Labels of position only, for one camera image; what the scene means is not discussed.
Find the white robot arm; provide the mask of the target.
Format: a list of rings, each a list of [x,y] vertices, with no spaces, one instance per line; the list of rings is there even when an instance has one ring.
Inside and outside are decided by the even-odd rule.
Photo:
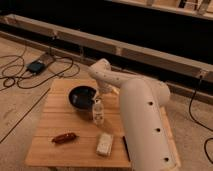
[[[170,99],[168,86],[159,80],[111,70],[101,59],[88,69],[100,85],[120,89],[119,107],[131,167],[134,171],[179,171],[160,108]]]

